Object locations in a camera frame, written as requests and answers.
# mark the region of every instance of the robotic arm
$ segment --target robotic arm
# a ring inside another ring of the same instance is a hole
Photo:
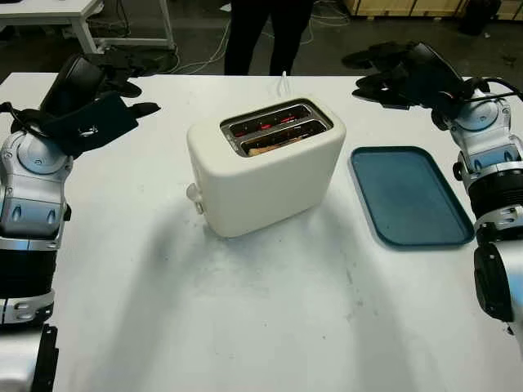
[[[83,152],[110,143],[138,126],[156,104],[127,107],[107,86],[130,83],[110,60],[82,56],[67,62],[40,110],[0,113],[14,118],[0,149],[0,390],[52,390],[58,360],[51,288],[65,222],[65,180]]]
[[[504,98],[523,93],[498,78],[466,81],[421,42],[388,42],[343,59],[353,69],[379,73],[358,80],[353,96],[388,109],[420,105],[450,130],[460,148],[454,176],[463,182],[476,215],[474,279],[481,308],[508,323],[523,354],[523,145],[512,134]],[[509,90],[495,95],[489,83]]]

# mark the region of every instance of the toaster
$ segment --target toaster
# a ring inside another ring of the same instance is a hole
[[[345,133],[311,96],[207,119],[187,132],[187,196],[222,237],[271,225],[321,202]]]

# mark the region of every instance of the white desk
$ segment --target white desk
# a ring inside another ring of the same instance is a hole
[[[36,107],[52,79],[13,74],[0,101]],[[426,110],[350,98],[355,78],[290,80],[338,113],[346,143],[321,205],[267,229],[208,229],[185,196],[185,134],[209,110],[270,98],[274,78],[144,78],[142,100],[163,110],[78,159],[54,283],[56,391],[521,391],[516,342],[476,303],[476,245],[383,247],[346,168],[361,145],[422,146],[470,213],[449,134]]]
[[[86,18],[101,0],[23,0],[0,4],[2,25],[72,25],[85,53],[96,53]]]
[[[101,0],[23,0],[0,4],[0,28],[4,25],[72,25],[85,53],[97,53],[108,45],[176,47],[167,0],[159,0],[165,38],[93,38],[86,22]]]

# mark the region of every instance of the tray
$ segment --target tray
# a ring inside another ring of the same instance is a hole
[[[458,246],[474,227],[432,156],[419,147],[360,147],[352,168],[379,238],[393,247]]]

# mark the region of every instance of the gray floor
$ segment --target gray floor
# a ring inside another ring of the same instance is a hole
[[[223,37],[229,14],[219,7],[220,0],[171,1],[172,25],[181,63],[187,65],[209,59]],[[133,36],[154,36],[162,30],[159,9],[151,0],[124,0]],[[377,42],[423,40],[445,56],[463,75],[499,76],[523,86],[520,63],[523,55],[523,24],[492,22],[485,35],[469,37],[458,31],[458,22],[443,20],[344,20],[342,8],[333,2],[315,6],[311,27],[303,34],[293,74],[349,75],[340,59],[347,53],[365,49]],[[117,20],[114,0],[106,0],[100,16],[92,19],[93,31],[110,33]],[[258,42],[251,74],[267,74],[272,38],[270,23]],[[47,34],[36,27],[18,29],[17,35],[0,42],[0,81],[10,72],[56,72],[71,54],[80,51],[75,39],[63,39],[60,30]],[[190,72],[198,67],[183,69]],[[199,74],[221,74],[223,60],[209,64]]]

